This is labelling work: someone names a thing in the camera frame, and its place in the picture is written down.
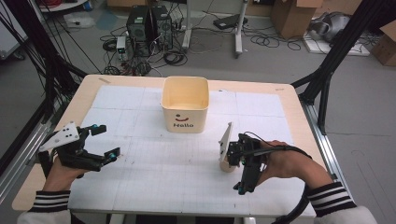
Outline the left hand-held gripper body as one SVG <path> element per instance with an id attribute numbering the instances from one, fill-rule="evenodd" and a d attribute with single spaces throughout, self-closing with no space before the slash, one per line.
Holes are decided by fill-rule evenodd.
<path id="1" fill-rule="evenodd" d="M 104 166 L 104 157 L 91 154 L 84 148 L 85 141 L 91 134 L 89 127 L 81 128 L 70 121 L 49 135 L 37 154 L 43 171 L 51 169 L 53 157 L 57 155 L 63 166 L 99 172 Z"/>

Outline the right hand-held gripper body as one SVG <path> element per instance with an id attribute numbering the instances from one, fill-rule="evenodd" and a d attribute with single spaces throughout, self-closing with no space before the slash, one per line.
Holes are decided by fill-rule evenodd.
<path id="1" fill-rule="evenodd" d="M 243 155 L 241 157 L 240 163 L 238 166 L 253 166 L 262 168 L 262 161 L 260 155 L 255 155 L 253 153 L 254 150 L 258 150 L 261 148 L 261 141 L 258 139 L 254 139 L 247 134 L 240 133 L 237 141 L 232 141 L 232 132 L 233 132 L 233 123 L 229 122 L 228 127 L 224 133 L 224 135 L 219 140 L 219 162 L 221 160 L 227 159 L 227 151 L 228 147 L 231 143 L 239 143 L 243 149 Z"/>

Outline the small beige cup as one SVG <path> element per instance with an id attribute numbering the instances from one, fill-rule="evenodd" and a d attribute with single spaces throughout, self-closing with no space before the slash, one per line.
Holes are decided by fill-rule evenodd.
<path id="1" fill-rule="evenodd" d="M 231 165 L 226 159 L 219 162 L 219 168 L 225 173 L 231 173 L 235 170 L 235 166 Z"/>

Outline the beige bin with smiley print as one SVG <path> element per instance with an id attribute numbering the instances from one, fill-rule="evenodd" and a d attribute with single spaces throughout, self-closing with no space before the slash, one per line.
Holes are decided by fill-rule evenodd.
<path id="1" fill-rule="evenodd" d="M 167 77 L 161 106 L 171 133 L 201 133 L 209 108 L 209 84 L 204 77 Z"/>

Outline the person's left hand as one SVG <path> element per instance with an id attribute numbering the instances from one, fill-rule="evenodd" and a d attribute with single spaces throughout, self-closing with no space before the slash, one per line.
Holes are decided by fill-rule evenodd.
<path id="1" fill-rule="evenodd" d="M 74 180 L 85 173 L 87 173 L 87 170 L 63 166 L 60 159 L 56 157 L 43 190 L 48 192 L 70 190 Z"/>

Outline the person's right hand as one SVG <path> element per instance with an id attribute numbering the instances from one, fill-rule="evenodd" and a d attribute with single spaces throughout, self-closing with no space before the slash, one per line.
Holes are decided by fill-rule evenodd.
<path id="1" fill-rule="evenodd" d="M 300 152 L 280 150 L 270 153 L 264 163 L 266 167 L 261 172 L 257 185 L 270 178 L 297 177 L 305 183 L 311 180 L 319 171 L 317 164 Z"/>

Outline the white grid mat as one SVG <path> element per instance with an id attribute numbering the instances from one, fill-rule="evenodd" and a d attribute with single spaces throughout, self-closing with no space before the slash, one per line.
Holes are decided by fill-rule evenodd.
<path id="1" fill-rule="evenodd" d="M 202 133 L 170 133 L 157 88 L 103 86 L 83 123 L 106 125 L 85 148 L 102 154 L 114 147 L 119 158 L 100 172 L 74 182 L 70 208 L 78 211 L 163 213 L 231 217 L 277 217 L 301 198 L 303 181 L 270 179 L 253 192 L 234 185 L 243 169 L 219 168 L 220 139 L 253 132 L 265 140 L 293 142 L 276 94 L 213 91 Z"/>

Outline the small grey power supply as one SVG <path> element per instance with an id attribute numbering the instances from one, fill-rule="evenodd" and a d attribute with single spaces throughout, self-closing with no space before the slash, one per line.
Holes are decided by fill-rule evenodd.
<path id="1" fill-rule="evenodd" d="M 127 50 L 126 50 L 126 37 L 118 36 L 117 37 L 117 46 L 116 50 L 121 61 L 127 60 Z"/>

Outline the black computer tower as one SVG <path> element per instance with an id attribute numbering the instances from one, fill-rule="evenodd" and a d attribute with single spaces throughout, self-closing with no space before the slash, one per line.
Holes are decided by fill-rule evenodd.
<path id="1" fill-rule="evenodd" d="M 173 47 L 172 19 L 166 6 L 151 8 L 158 44 L 165 49 Z"/>
<path id="2" fill-rule="evenodd" d="M 132 6 L 126 27 L 131 39 L 134 55 L 148 57 L 150 55 L 149 40 L 152 38 L 149 7 Z"/>

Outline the white stand leg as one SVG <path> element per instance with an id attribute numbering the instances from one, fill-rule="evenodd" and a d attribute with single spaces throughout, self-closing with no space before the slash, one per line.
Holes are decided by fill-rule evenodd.
<path id="1" fill-rule="evenodd" d="M 186 4 L 186 29 L 183 37 L 182 49 L 187 52 L 191 42 L 191 1 L 187 0 Z"/>
<path id="2" fill-rule="evenodd" d="M 237 59 L 242 53 L 242 28 L 244 24 L 244 18 L 246 14 L 246 10 L 248 7 L 248 0 L 242 0 L 242 6 L 239 13 L 237 28 L 234 35 L 234 46 L 235 46 L 235 54 L 234 57 Z"/>

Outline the flat black device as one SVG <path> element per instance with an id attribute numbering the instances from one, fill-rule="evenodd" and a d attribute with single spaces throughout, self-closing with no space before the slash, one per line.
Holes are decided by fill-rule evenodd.
<path id="1" fill-rule="evenodd" d="M 217 19 L 213 21 L 213 24 L 220 30 L 225 30 L 229 28 L 237 28 L 239 25 L 240 15 L 235 14 L 229 17 Z"/>

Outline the white flat board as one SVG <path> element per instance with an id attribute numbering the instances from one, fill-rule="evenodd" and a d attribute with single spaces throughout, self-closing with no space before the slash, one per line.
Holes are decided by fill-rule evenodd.
<path id="1" fill-rule="evenodd" d="M 332 49 L 328 42 L 320 37 L 313 37 L 311 34 L 305 34 L 303 42 L 310 53 L 328 54 Z M 370 52 L 362 43 L 357 42 L 347 55 L 367 57 L 370 55 Z"/>

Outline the large cardboard box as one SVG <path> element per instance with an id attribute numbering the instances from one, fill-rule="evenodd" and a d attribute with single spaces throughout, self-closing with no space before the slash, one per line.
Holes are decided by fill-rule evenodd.
<path id="1" fill-rule="evenodd" d="M 278 34 L 290 39 L 304 35 L 323 0 L 275 0 L 271 21 Z"/>

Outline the grey rounded appliance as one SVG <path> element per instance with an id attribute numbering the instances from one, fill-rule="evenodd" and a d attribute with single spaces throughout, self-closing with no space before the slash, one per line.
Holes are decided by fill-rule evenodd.
<path id="1" fill-rule="evenodd" d="M 309 23 L 308 31 L 315 32 L 331 43 L 342 33 L 349 21 L 350 17 L 342 12 L 324 12 Z"/>

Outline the small cardboard box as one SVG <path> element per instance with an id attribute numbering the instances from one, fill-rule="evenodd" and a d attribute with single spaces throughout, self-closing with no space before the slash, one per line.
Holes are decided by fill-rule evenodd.
<path id="1" fill-rule="evenodd" d="M 385 66 L 396 66 L 396 20 L 382 26 L 384 33 L 371 53 Z"/>

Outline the aluminium rail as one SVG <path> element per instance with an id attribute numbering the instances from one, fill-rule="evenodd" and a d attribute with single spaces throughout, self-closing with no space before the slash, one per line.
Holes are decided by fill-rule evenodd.
<path id="1" fill-rule="evenodd" d="M 302 103 L 302 109 L 305 113 L 312 134 L 314 135 L 319 153 L 324 161 L 324 166 L 326 167 L 328 173 L 333 180 L 341 182 L 346 188 L 346 191 L 350 192 L 342 169 L 332 149 L 330 139 L 327 134 L 323 134 L 321 132 L 321 129 L 318 126 L 317 110 L 313 105 L 307 105 L 305 103 Z"/>
<path id="2" fill-rule="evenodd" d="M 28 164 L 35 161 L 34 156 L 51 131 L 51 126 L 50 121 L 46 123 L 39 122 L 17 145 L 18 151 L 16 155 L 0 175 L 0 204 L 7 198 Z"/>

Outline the black metal frame post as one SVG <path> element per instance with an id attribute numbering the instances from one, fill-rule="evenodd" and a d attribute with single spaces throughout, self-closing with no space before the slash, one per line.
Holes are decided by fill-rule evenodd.
<path id="1" fill-rule="evenodd" d="M 0 22 L 28 53 L 35 70 L 45 79 L 45 99 L 40 105 L 40 109 L 43 112 L 44 120 L 48 120 L 55 113 L 56 100 L 62 102 L 63 98 L 70 99 L 77 91 L 79 84 L 74 80 L 72 74 L 77 77 L 85 77 L 87 73 L 69 63 L 59 54 L 28 0 L 0 0 L 0 6 L 7 6 L 38 53 L 37 56 L 31 54 L 31 48 L 24 42 L 11 21 L 8 21 L 0 13 Z"/>
<path id="2" fill-rule="evenodd" d="M 371 48 L 379 42 L 383 34 L 379 28 L 391 15 L 396 19 L 396 0 L 362 0 L 321 65 L 310 75 L 291 83 L 295 89 L 307 85 L 299 94 L 305 105 L 313 105 L 320 95 L 317 125 L 322 134 L 326 135 L 325 119 L 332 75 L 358 40 L 364 47 Z"/>

